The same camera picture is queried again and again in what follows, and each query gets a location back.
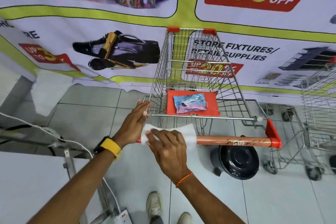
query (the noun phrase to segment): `forearm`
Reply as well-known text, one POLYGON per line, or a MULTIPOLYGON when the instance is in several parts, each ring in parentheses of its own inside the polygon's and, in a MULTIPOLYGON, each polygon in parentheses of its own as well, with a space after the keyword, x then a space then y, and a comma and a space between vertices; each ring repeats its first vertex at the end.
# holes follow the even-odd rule
POLYGON ((195 175, 191 175, 182 181, 178 188, 205 224, 244 224, 229 207, 204 187, 195 175))
POLYGON ((97 154, 28 224, 77 224, 114 158, 108 150, 97 154))

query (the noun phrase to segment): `extension socket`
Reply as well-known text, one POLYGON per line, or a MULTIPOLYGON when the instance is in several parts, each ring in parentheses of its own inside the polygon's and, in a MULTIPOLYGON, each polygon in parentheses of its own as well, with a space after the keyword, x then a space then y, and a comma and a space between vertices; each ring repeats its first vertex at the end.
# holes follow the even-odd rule
POLYGON ((133 224, 128 211, 125 209, 114 218, 115 224, 133 224))

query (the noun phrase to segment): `person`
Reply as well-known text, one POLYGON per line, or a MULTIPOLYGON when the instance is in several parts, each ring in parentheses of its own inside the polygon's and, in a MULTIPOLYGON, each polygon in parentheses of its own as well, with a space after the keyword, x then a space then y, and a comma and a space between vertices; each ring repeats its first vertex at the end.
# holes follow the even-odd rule
MULTIPOLYGON (((125 118, 119 131, 112 140, 123 149, 135 143, 141 136, 146 110, 151 102, 138 101, 136 107, 125 118)), ((187 146, 181 133, 153 129, 147 131, 148 146, 153 152, 162 172, 181 190, 205 224, 243 224, 244 222, 215 197, 197 179, 187 166, 187 146)), ((109 166, 115 160, 115 154, 104 149, 97 153, 59 192, 57 192, 36 213, 28 224, 77 224, 109 166)), ((162 224, 161 197, 151 192, 146 209, 151 224, 162 224)), ((191 224, 189 213, 183 213, 179 224, 191 224)))

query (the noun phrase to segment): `black bucket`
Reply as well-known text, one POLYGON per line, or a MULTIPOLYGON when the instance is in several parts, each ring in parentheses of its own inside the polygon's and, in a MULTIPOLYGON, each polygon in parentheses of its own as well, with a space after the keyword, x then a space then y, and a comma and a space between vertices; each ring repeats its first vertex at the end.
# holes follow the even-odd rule
POLYGON ((258 154, 252 146, 221 145, 211 151, 210 159, 217 176, 225 171, 238 180, 248 180, 259 170, 258 154))

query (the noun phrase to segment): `beige sneaker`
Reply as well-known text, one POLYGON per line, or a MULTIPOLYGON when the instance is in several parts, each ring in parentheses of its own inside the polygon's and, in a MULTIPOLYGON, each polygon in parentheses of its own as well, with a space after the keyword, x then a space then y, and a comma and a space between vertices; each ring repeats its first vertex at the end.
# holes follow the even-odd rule
POLYGON ((193 217, 190 213, 184 212, 181 214, 180 218, 178 219, 177 224, 192 224, 193 217))
POLYGON ((149 220, 151 220, 153 216, 161 216, 162 202, 161 196, 157 191, 149 193, 146 203, 146 209, 149 220))

